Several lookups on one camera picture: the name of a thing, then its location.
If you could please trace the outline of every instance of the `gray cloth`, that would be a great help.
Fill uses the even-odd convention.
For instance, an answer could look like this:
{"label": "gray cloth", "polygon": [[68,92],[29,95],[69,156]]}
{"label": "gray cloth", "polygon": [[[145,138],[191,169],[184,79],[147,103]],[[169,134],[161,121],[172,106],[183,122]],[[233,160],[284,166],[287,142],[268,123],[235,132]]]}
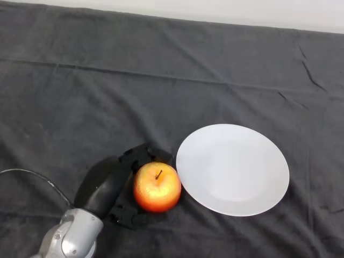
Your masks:
{"label": "gray cloth", "polygon": [[[108,155],[246,126],[288,162],[276,207],[228,217],[183,190],[164,221],[106,223],[96,257],[343,257],[343,71],[344,35],[0,2],[0,168],[73,199]],[[67,208],[21,173],[1,176],[0,203],[1,257],[33,255]]]}

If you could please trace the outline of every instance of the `white wall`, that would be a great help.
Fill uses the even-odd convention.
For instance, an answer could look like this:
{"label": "white wall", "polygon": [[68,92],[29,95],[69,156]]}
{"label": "white wall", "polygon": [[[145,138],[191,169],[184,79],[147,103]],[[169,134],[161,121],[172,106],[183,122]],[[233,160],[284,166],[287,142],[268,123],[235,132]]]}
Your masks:
{"label": "white wall", "polygon": [[13,2],[344,33],[344,0],[14,0]]}

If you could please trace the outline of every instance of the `black cable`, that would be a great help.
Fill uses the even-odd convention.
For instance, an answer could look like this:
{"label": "black cable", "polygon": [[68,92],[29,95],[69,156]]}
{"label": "black cable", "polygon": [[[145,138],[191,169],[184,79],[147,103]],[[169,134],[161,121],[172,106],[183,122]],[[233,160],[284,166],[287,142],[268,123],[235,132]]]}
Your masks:
{"label": "black cable", "polygon": [[0,176],[7,173],[7,172],[12,172],[12,171],[27,172],[29,174],[35,175],[35,176],[39,177],[40,179],[46,181],[48,184],[50,184],[53,187],[55,192],[57,192],[62,197],[62,199],[68,204],[68,206],[70,208],[73,207],[71,201],[66,197],[66,195],[64,195],[63,192],[49,178],[47,178],[44,175],[41,175],[40,173],[37,173],[35,171],[31,171],[31,170],[21,169],[21,168],[11,168],[11,169],[0,171]]}

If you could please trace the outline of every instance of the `apple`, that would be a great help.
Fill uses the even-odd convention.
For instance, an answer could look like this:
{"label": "apple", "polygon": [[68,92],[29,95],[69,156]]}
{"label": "apple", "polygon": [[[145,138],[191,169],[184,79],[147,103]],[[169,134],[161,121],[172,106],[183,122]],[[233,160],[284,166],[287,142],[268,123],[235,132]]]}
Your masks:
{"label": "apple", "polygon": [[146,211],[164,212],[179,200],[182,184],[177,171],[161,162],[151,162],[140,168],[134,179],[134,197]]}

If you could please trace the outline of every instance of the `apple stem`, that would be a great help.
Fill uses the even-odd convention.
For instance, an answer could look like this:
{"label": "apple stem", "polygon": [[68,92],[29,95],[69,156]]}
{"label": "apple stem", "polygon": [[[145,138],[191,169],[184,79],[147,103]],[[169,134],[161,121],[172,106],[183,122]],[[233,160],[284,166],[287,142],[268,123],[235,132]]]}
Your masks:
{"label": "apple stem", "polygon": [[162,170],[160,170],[160,173],[155,177],[155,179],[158,179],[161,173],[162,173]]}

